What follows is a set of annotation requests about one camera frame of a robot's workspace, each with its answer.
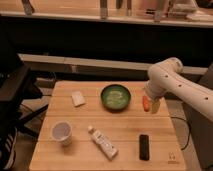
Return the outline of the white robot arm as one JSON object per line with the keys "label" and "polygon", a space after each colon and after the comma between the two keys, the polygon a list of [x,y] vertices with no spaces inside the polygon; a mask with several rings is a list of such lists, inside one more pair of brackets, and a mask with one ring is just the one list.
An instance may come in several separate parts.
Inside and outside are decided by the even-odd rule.
{"label": "white robot arm", "polygon": [[144,86],[147,96],[151,100],[157,101],[166,92],[173,93],[213,121],[213,90],[180,76],[179,73],[182,69],[183,64],[176,57],[168,58],[150,66],[148,69],[149,80]]}

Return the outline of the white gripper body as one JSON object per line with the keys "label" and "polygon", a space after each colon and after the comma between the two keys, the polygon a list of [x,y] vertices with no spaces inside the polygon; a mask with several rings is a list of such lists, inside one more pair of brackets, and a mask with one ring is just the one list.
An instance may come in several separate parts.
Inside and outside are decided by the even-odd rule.
{"label": "white gripper body", "polygon": [[146,85],[145,92],[152,101],[159,100],[164,94],[164,90],[162,88],[153,85]]}

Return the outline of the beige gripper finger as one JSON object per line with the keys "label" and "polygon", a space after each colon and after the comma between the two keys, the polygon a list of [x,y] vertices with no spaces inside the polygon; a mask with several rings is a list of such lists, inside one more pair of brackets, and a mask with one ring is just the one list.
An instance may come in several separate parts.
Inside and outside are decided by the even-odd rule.
{"label": "beige gripper finger", "polygon": [[156,114],[160,108],[160,101],[154,100],[151,102],[151,113]]}

